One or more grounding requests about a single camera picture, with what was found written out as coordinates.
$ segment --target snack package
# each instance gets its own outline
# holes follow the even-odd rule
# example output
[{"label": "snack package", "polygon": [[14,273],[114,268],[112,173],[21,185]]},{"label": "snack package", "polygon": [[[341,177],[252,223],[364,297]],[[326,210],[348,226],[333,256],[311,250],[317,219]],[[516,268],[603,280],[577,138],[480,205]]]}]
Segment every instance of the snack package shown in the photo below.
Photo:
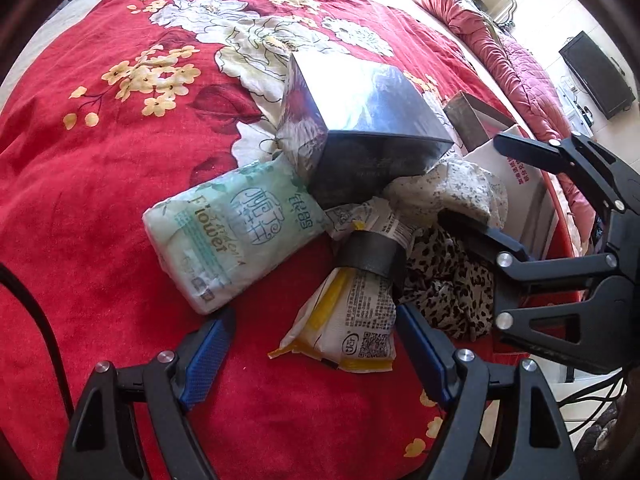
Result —
[{"label": "snack package", "polygon": [[167,272],[208,314],[324,231],[325,216],[284,156],[179,193],[142,216]]},{"label": "snack package", "polygon": [[[367,230],[392,238],[405,251],[412,250],[414,229],[403,224],[384,199],[334,207],[326,214],[335,240],[356,229]],[[395,320],[390,280],[366,270],[339,267],[299,310],[293,327],[269,357],[303,353],[348,372],[386,372],[396,357]]]}]

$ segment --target barcode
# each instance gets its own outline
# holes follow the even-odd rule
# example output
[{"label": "barcode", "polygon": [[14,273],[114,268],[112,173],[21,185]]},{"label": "barcode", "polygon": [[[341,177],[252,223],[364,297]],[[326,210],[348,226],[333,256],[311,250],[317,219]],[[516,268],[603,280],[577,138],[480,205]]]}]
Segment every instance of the barcode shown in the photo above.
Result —
[{"label": "barcode", "polygon": [[358,357],[389,357],[388,334],[365,332]]},{"label": "barcode", "polygon": [[406,249],[411,242],[412,230],[409,229],[402,222],[398,222],[396,226],[396,232],[393,234],[393,238],[396,242],[402,245],[402,248]]}]

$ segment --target television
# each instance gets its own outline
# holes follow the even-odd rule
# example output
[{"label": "television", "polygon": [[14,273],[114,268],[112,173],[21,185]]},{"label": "television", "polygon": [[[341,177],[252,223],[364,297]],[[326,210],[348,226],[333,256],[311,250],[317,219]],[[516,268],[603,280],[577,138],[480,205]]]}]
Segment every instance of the television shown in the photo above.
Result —
[{"label": "television", "polygon": [[562,47],[560,55],[607,119],[635,100],[618,69],[584,31]]}]

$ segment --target qr code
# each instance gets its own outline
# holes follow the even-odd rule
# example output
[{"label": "qr code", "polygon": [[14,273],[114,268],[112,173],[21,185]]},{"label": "qr code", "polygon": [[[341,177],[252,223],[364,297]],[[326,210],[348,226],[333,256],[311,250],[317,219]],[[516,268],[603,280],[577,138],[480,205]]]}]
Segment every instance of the qr code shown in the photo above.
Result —
[{"label": "qr code", "polygon": [[388,334],[376,334],[373,332],[365,332],[362,337],[362,345],[358,357],[388,357],[389,344]]}]

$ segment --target black box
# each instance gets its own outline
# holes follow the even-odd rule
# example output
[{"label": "black box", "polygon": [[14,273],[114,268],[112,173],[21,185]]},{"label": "black box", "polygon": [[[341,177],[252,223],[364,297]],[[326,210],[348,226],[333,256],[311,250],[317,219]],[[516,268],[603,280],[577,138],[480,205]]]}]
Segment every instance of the black box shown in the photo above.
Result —
[{"label": "black box", "polygon": [[366,202],[453,144],[396,67],[318,52],[290,57],[276,137],[322,208]]}]

